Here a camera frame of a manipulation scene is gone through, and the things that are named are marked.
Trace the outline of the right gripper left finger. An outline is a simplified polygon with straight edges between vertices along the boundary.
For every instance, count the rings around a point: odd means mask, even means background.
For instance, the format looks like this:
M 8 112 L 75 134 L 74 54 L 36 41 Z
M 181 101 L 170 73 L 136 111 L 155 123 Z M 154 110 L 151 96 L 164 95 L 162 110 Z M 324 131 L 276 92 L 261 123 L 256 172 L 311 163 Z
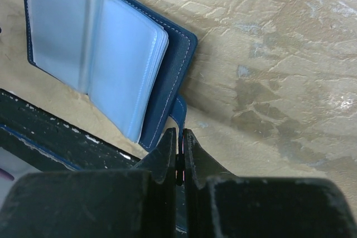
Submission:
M 2 237 L 175 237 L 176 131 L 130 169 L 30 173 L 1 208 Z

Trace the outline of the navy blue card holder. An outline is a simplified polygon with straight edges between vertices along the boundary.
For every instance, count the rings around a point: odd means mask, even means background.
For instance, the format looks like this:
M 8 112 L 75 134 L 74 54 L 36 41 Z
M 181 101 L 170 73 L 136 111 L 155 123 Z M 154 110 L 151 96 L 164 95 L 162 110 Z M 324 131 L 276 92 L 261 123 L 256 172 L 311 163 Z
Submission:
M 90 101 L 129 140 L 157 145 L 197 37 L 136 0 L 24 0 L 29 63 Z

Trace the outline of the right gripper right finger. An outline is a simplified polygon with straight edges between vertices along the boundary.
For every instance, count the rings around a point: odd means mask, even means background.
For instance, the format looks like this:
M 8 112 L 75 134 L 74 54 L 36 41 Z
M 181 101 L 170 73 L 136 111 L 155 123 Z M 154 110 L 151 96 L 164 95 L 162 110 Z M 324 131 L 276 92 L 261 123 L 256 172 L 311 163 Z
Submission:
M 355 237 L 340 189 L 324 178 L 239 177 L 183 135 L 188 237 Z

